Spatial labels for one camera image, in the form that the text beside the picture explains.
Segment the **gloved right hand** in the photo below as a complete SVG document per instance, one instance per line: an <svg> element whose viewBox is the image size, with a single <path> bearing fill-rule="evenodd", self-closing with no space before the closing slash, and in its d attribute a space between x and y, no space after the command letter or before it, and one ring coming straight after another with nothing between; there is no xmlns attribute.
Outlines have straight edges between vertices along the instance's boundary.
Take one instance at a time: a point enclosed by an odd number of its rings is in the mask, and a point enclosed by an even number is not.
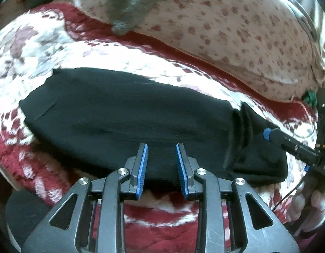
<svg viewBox="0 0 325 253"><path fill-rule="evenodd" d="M287 210L287 223L293 236L315 231L325 221L325 190L318 189L316 177L306 177Z"/></svg>

